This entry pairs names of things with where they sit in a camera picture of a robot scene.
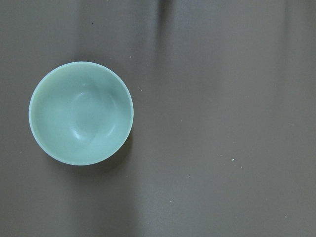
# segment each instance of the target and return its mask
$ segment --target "gray surface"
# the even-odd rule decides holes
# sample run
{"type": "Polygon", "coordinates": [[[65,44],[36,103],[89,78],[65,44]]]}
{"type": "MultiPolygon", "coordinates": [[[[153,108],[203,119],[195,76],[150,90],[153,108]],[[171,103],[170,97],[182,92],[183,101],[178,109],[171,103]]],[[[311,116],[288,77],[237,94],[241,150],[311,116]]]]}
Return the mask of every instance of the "gray surface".
{"type": "Polygon", "coordinates": [[[2,0],[0,21],[2,237],[316,235],[315,1],[2,0]],[[40,79],[79,60],[135,107],[86,167],[28,125],[40,79]]]}

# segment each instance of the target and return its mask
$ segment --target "round bowl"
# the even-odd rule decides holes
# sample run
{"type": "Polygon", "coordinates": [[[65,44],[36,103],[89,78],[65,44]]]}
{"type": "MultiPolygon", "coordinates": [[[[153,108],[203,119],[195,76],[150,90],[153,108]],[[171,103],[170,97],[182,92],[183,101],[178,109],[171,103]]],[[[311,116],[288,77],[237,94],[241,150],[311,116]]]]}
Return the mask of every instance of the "round bowl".
{"type": "Polygon", "coordinates": [[[63,163],[88,165],[113,155],[125,142],[134,110],[124,82],[96,63],[73,62],[48,73],[29,106],[39,146],[63,163]]]}

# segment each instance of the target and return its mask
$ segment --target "mint green bowl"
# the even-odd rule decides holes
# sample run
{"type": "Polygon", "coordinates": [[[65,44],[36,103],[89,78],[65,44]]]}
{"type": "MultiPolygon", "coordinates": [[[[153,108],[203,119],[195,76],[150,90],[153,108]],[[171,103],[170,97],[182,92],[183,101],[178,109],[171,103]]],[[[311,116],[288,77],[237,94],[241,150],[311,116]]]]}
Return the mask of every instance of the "mint green bowl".
{"type": "Polygon", "coordinates": [[[96,63],[73,62],[48,73],[29,106],[39,146],[63,163],[88,165],[113,155],[133,124],[132,98],[124,82],[96,63]]]}

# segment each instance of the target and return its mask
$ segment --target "empty bowl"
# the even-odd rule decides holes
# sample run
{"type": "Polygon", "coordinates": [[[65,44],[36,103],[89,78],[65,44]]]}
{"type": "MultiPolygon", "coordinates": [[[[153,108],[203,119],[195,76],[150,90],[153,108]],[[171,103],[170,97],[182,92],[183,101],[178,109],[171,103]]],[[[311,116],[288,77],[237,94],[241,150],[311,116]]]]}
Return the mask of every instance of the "empty bowl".
{"type": "Polygon", "coordinates": [[[133,103],[124,82],[110,69],[73,62],[48,73],[29,106],[39,146],[63,163],[88,165],[113,155],[133,123],[133,103]]]}

